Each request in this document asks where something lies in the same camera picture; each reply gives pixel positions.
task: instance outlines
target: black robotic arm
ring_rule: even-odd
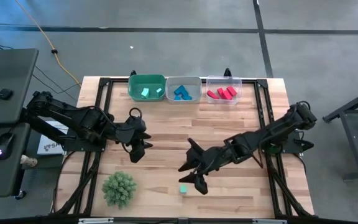
[[[140,115],[134,116],[133,111],[138,111]],[[64,124],[70,129],[68,134],[47,124],[39,116],[53,118]],[[27,108],[23,109],[21,121],[61,144],[66,151],[97,151],[98,148],[104,149],[105,140],[109,139],[116,144],[121,143],[126,151],[126,146],[132,146],[129,157],[131,162],[138,162],[145,154],[144,149],[152,147],[144,142],[151,136],[145,133],[146,125],[138,108],[129,111],[125,122],[115,123],[113,115],[96,106],[76,108],[53,99],[49,92],[36,91]]]
[[[286,143],[291,132],[296,129],[308,130],[314,126],[316,120],[308,103],[299,102],[291,105],[282,118],[257,131],[248,131],[228,138],[224,140],[224,146],[211,147],[204,151],[194,140],[188,139],[191,147],[186,152],[186,163],[178,171],[194,171],[179,182],[193,183],[199,192],[207,194],[208,187],[204,175],[213,170],[218,171],[220,167],[231,162],[243,162],[251,158],[258,149],[269,151],[269,148],[280,148]],[[276,174],[273,164],[269,162],[271,161],[268,161],[268,169],[273,168],[272,172]]]

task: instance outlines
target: spiky plush toy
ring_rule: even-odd
[[[136,183],[134,178],[123,171],[115,172],[104,181],[102,191],[107,205],[112,207],[117,205],[119,209],[128,206],[129,201],[134,196]]]

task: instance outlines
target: desk leg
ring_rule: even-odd
[[[24,177],[24,169],[20,169],[19,174],[17,175],[16,184],[13,190],[13,196],[16,200],[20,200],[25,197],[27,194],[25,191],[21,190],[20,187],[22,186]]]

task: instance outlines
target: concrete floor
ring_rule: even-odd
[[[21,0],[43,26],[256,29],[252,0]],[[358,0],[259,0],[265,29],[358,30]],[[32,25],[14,1],[0,0],[0,24]],[[166,76],[266,77],[258,34],[48,32],[62,63],[77,79],[85,75],[162,73]],[[291,103],[307,100],[321,118],[358,95],[358,35],[267,34],[273,75],[284,78]],[[40,50],[37,65],[62,88],[73,80],[55,62],[40,32],[0,31],[0,44]],[[41,80],[51,84],[34,72]],[[47,90],[32,80],[29,93]],[[69,93],[78,96],[79,88]],[[75,104],[64,94],[55,98]],[[311,199],[323,218],[358,221],[356,170],[339,120],[318,124],[305,139]],[[0,198],[0,218],[45,215],[57,170],[27,172],[21,201]]]

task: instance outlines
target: green block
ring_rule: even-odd
[[[186,185],[181,185],[180,186],[180,193],[181,194],[185,194],[185,193],[187,193],[187,187],[186,187]]]
[[[158,90],[157,90],[157,96],[161,96],[161,94],[162,94],[162,89],[161,89],[161,88],[158,88]]]
[[[148,88],[143,88],[143,91],[141,93],[143,99],[147,99],[149,97],[150,90]]]

